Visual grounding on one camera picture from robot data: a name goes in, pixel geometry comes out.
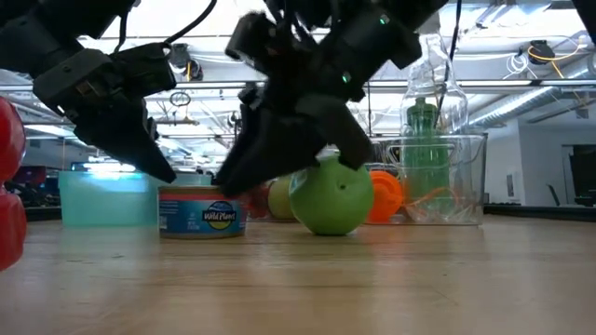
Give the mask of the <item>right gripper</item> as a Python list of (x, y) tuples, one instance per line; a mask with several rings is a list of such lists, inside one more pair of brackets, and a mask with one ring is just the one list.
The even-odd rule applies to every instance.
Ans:
[(342, 165), (361, 168), (373, 146), (345, 104), (363, 98), (364, 84), (386, 62), (403, 69), (420, 58), (421, 24), (419, 8), (271, 8), (243, 15), (240, 58), (265, 82), (240, 93), (241, 130), (216, 174), (220, 191), (237, 196), (314, 166), (326, 142), (339, 149)]

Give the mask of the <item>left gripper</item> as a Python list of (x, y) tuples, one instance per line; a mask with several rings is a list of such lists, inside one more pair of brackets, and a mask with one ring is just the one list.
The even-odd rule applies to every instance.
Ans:
[(85, 48), (36, 77), (33, 93), (64, 114), (85, 144), (171, 183), (176, 174), (156, 143), (157, 124), (144, 103), (145, 97), (176, 87), (170, 52), (164, 42), (110, 55)]

